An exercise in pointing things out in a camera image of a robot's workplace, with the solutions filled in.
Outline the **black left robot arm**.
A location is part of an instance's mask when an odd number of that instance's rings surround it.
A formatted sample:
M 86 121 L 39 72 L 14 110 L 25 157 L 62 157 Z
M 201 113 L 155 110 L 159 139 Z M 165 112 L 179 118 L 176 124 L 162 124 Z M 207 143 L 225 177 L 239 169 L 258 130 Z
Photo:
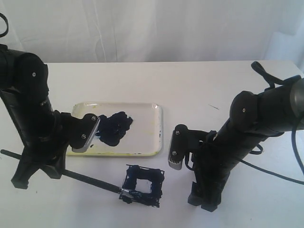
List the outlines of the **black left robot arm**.
M 0 97 L 24 145 L 16 172 L 15 188 L 28 188 L 39 169 L 60 179 L 68 139 L 48 97 L 48 67 L 35 54 L 0 46 Z

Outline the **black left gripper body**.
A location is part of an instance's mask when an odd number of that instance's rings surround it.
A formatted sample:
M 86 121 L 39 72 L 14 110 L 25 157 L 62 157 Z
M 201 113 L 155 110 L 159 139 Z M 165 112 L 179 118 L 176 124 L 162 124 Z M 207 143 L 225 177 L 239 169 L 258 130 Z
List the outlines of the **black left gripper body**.
M 25 146 L 21 157 L 30 157 L 34 161 L 43 164 L 67 151 L 69 140 L 67 137 L 67 121 L 71 114 L 61 113 L 55 110 L 52 113 L 54 118 L 51 132 L 46 137 L 39 137 L 29 146 Z

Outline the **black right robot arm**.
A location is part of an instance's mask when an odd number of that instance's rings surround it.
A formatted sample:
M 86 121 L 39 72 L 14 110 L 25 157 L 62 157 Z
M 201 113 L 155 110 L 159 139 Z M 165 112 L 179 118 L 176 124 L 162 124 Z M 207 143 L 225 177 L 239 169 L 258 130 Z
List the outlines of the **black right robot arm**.
M 304 80 L 265 90 L 238 94 L 228 120 L 209 133 L 193 154 L 193 182 L 188 203 L 213 212 L 230 172 L 257 145 L 270 137 L 304 128 Z

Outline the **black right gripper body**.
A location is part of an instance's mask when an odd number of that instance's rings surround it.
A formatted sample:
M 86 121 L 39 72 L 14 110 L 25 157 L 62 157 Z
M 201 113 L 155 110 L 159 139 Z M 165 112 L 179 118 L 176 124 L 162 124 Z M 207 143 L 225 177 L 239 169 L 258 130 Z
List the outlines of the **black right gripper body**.
M 221 129 L 218 132 L 189 130 L 189 152 L 192 153 L 192 170 L 196 183 L 204 190 L 204 201 L 221 198 L 223 189 L 236 160 L 236 139 L 234 129 Z

